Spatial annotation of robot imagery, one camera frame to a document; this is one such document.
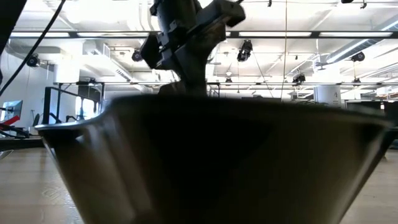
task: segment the metal bowl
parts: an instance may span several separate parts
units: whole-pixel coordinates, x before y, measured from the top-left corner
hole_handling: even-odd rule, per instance
[[[391,123],[323,106],[114,100],[38,126],[85,223],[339,223]]]

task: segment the wooden floor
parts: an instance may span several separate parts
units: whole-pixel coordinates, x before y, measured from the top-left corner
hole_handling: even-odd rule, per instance
[[[0,223],[83,223],[44,149],[0,161]],[[398,223],[398,152],[387,153],[341,223]]]

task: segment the computer monitor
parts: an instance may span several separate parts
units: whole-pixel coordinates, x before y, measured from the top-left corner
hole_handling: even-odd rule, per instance
[[[4,102],[1,109],[0,121],[7,121],[15,116],[21,117],[22,100]]]

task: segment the exposed duct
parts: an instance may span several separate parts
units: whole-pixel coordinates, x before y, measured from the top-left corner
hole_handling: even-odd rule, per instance
[[[374,31],[398,31],[398,15],[390,18],[386,22],[378,25]],[[365,39],[365,40],[354,40],[337,51],[331,53],[326,58],[327,63],[336,63],[351,57],[364,49],[373,46],[384,39]]]

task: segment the wire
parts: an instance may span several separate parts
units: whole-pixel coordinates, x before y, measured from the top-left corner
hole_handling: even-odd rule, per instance
[[[4,93],[4,91],[6,91],[7,87],[12,83],[12,81],[14,81],[15,77],[18,76],[19,72],[21,72],[21,70],[24,68],[26,62],[29,60],[30,56],[32,56],[32,54],[35,52],[35,50],[37,49],[37,47],[39,46],[39,44],[41,43],[41,41],[44,39],[45,35],[47,34],[47,32],[50,30],[50,28],[52,27],[52,24],[55,22],[55,20],[57,19],[58,15],[60,14],[63,5],[65,4],[67,0],[61,0],[60,5],[58,6],[58,9],[55,11],[53,17],[51,18],[49,24],[47,25],[47,27],[44,29],[42,35],[37,39],[35,45],[32,47],[32,49],[29,51],[29,53],[26,55],[25,59],[22,61],[21,65],[17,68],[17,70],[15,71],[15,73],[11,76],[10,79],[8,79],[8,81],[6,82],[6,84],[4,84],[4,86],[1,88],[0,90],[0,96]]]
[[[257,60],[256,54],[253,53],[253,56],[254,56],[254,59],[256,60],[257,66],[259,67],[259,70],[260,70],[260,73],[261,73],[261,77],[262,77],[262,79],[264,80],[264,82],[266,83],[267,89],[268,89],[269,93],[271,94],[271,97],[274,97],[274,95],[272,94],[271,89],[270,89],[269,86],[268,86],[268,83],[267,83],[267,81],[266,81],[266,78],[264,78],[264,74],[262,74],[262,70],[261,70],[261,68],[260,68],[259,61]]]
[[[280,91],[280,100],[282,101],[282,96],[284,95],[284,84],[286,79],[286,50],[287,50],[287,0],[285,0],[285,59],[284,59],[284,79],[282,80],[282,90]]]

